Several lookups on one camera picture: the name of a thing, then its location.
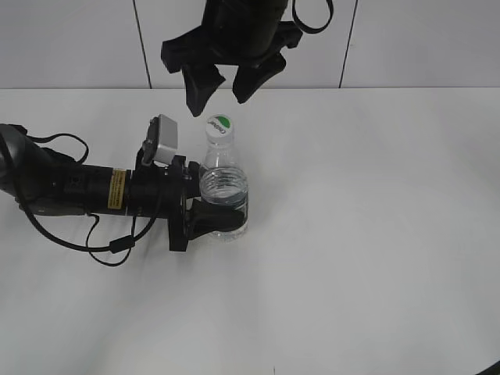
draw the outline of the water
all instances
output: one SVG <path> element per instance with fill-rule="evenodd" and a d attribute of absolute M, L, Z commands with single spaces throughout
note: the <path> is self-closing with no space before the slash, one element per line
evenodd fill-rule
<path fill-rule="evenodd" d="M 248 226 L 248 182 L 245 173 L 233 166 L 210 168 L 200 180 L 202 198 L 214 205 L 225 205 L 242 211 L 245 224 L 232 232 L 213 232 L 212 236 L 232 241 L 245 234 Z"/>

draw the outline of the sticker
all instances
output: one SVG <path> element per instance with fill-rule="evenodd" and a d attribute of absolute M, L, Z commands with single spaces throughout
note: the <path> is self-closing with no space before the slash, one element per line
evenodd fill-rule
<path fill-rule="evenodd" d="M 126 170 L 112 170 L 111 181 L 109 182 L 108 209 L 122 209 L 126 179 Z"/>

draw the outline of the bottle cap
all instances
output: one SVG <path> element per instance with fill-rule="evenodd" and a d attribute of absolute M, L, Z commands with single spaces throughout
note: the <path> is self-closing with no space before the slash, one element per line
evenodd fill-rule
<path fill-rule="evenodd" d="M 231 143 L 234 139 L 233 122 L 226 115 L 210 117 L 206 122 L 206 136 L 218 145 Z"/>

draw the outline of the black cable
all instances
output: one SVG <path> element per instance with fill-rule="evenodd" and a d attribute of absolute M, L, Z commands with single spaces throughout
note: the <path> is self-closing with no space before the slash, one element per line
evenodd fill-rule
<path fill-rule="evenodd" d="M 76 139 L 77 141 L 79 141 L 85 147 L 85 153 L 81 157 L 81 159 L 79 159 L 77 161 L 77 163 L 78 164 L 83 164 L 85 162 L 85 160 L 87 160 L 88 153 L 89 153 L 88 145 L 87 145 L 87 143 L 83 139 L 81 139 L 80 137 L 77 137 L 74 134 L 57 133 L 57 134 L 51 135 L 50 137 L 31 137 L 29 135 L 27 135 L 27 137 L 29 139 L 31 139 L 34 143 L 49 143 L 49 142 L 54 141 L 56 138 L 59 138 L 59 137 L 69 137 L 69 138 L 72 138 L 72 139 Z"/>
<path fill-rule="evenodd" d="M 330 11 L 330 16 L 328 17 L 328 21 L 325 25 L 322 27 L 310 27 L 307 26 L 305 23 L 302 22 L 302 20 L 298 17 L 297 14 L 297 0 L 293 0 L 291 3 L 291 15 L 294 19 L 295 24 L 298 26 L 300 30 L 305 32 L 306 34 L 319 34 L 322 31 L 325 31 L 328 26 L 330 26 L 331 20 L 334 18 L 335 14 L 335 7 L 334 7 L 334 1 L 333 0 L 327 0 L 327 5 L 328 5 L 328 10 Z"/>
<path fill-rule="evenodd" d="M 88 234 L 87 234 L 87 239 L 85 240 L 85 246 L 87 246 L 88 248 L 88 240 L 90 239 L 91 237 L 91 234 L 92 232 L 94 231 L 94 229 L 97 227 L 97 225 L 99 224 L 99 220 L 101 219 L 98 215 L 95 215 L 94 213 L 88 213 L 87 216 L 89 217 L 93 217 L 95 222 L 94 224 L 92 225 L 91 229 L 88 231 Z M 131 230 L 131 235 L 132 237 L 134 236 L 134 232 L 135 232 L 135 223 L 137 221 L 137 217 L 134 216 L 134 218 L 132 219 L 132 230 Z M 132 252 L 132 248 L 129 248 L 128 249 L 128 252 L 127 254 L 123 257 L 122 260 L 120 260 L 119 262 L 116 262 L 116 263 L 110 263 L 110 262 L 105 262 L 104 260 L 100 260 L 97 256 L 94 255 L 94 253 L 92 252 L 88 252 L 88 254 L 93 258 L 93 260 L 95 260 L 97 263 L 101 263 L 103 266 L 107 266 L 107 267 L 119 267 L 121 266 L 122 264 L 124 264 L 128 257 L 130 256 L 130 253 Z"/>
<path fill-rule="evenodd" d="M 26 197 L 24 196 L 24 193 L 21 189 L 19 177 L 17 176 L 16 168 L 14 167 L 13 158 L 10 155 L 9 148 L 7 147 L 7 144 L 5 143 L 5 139 L 3 137 L 2 132 L 0 132 L 0 152 L 2 154 L 3 159 L 5 160 L 5 164 L 7 166 L 7 171 L 12 176 L 12 184 L 14 186 L 14 191 L 16 192 L 16 197 L 17 197 L 17 200 L 19 201 L 21 209 L 24 211 L 26 217 L 31 222 L 31 224 L 35 227 L 35 229 L 38 230 L 38 232 L 40 232 L 40 234 L 43 235 L 45 238 L 47 238 L 48 240 L 50 240 L 52 242 L 55 242 L 57 245 L 61 245 L 65 248 L 71 248 L 72 250 L 76 250 L 78 252 L 113 252 L 113 253 L 122 252 L 122 251 L 125 251 L 131 247 L 134 247 L 135 241 L 138 241 L 139 239 L 143 238 L 148 233 L 148 231 L 152 228 L 153 224 L 156 221 L 156 218 L 159 215 L 159 208 L 161 207 L 161 203 L 162 203 L 162 188 L 161 187 L 159 187 L 159 189 L 158 189 L 158 198 L 156 200 L 155 213 L 153 214 L 151 219 L 148 221 L 148 224 L 146 225 L 146 227 L 136 237 L 127 236 L 127 237 L 112 241 L 110 243 L 110 245 L 108 245 L 108 246 L 102 246 L 102 247 L 97 247 L 97 248 L 89 248 L 86 246 L 76 245 L 76 244 L 73 244 L 71 242 L 64 241 L 63 239 L 56 237 L 54 234 L 50 233 L 45 228 L 43 228 L 43 226 L 40 224 L 40 222 L 37 220 L 37 218 L 33 214 L 33 211 L 31 211 L 30 205 L 28 204 Z"/>

